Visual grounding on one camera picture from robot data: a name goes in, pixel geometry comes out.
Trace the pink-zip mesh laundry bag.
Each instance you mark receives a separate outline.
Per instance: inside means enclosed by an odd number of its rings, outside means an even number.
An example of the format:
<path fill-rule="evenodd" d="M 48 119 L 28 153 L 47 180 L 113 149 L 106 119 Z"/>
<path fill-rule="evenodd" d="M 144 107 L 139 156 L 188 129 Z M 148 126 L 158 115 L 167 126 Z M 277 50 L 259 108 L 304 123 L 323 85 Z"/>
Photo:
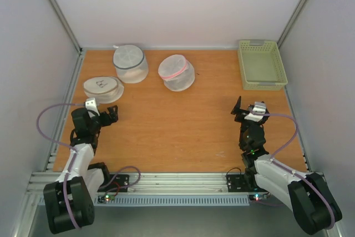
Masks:
<path fill-rule="evenodd" d="M 173 92 L 186 90 L 195 81 L 194 67 L 181 54 L 165 58 L 158 67 L 158 75 L 164 85 Z"/>

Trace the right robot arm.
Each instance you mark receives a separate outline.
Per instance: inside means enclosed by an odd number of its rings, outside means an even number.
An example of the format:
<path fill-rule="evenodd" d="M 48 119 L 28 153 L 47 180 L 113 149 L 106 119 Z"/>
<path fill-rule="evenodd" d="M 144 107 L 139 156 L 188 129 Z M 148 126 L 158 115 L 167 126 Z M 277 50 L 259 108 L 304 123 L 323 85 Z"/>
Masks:
<path fill-rule="evenodd" d="M 245 166 L 245 185 L 251 191 L 263 189 L 292 212 L 307 234 L 332 229 L 342 220 L 342 212 L 322 175 L 298 172 L 275 158 L 264 147 L 263 125 L 272 116 L 264 102 L 241 108 L 238 99 L 231 114 L 240 124 L 239 148 Z"/>

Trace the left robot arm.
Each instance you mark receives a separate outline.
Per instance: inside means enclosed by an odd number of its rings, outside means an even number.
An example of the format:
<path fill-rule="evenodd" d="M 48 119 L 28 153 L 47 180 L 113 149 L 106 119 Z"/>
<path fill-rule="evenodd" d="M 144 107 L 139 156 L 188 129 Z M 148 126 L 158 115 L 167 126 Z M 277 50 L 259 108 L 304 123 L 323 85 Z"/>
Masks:
<path fill-rule="evenodd" d="M 118 107 L 99 112 L 92 102 L 71 113 L 68 161 L 56 181 L 43 189 L 49 229 L 52 234 L 80 229 L 94 222 L 93 199 L 107 191 L 112 178 L 104 163 L 92 164 L 100 130 L 118 121 Z"/>

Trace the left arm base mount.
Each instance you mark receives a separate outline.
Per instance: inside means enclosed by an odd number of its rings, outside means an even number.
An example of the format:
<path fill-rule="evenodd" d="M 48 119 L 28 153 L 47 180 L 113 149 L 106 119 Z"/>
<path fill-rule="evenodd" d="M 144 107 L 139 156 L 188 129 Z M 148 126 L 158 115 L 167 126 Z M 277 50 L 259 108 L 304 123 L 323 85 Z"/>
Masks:
<path fill-rule="evenodd" d="M 128 174 L 118 174 L 115 176 L 114 174 L 104 174 L 104 182 L 99 187 L 99 193 L 106 192 L 127 192 L 128 185 L 130 182 L 130 176 Z"/>

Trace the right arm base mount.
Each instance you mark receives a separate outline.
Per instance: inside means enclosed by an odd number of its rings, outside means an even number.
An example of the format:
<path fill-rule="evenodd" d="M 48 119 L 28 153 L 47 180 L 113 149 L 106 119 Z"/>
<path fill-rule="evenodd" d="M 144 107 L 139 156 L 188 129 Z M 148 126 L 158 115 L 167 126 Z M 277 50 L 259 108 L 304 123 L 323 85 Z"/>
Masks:
<path fill-rule="evenodd" d="M 253 193 L 258 190 L 247 183 L 244 174 L 239 173 L 226 174 L 226 184 L 229 193 Z"/>

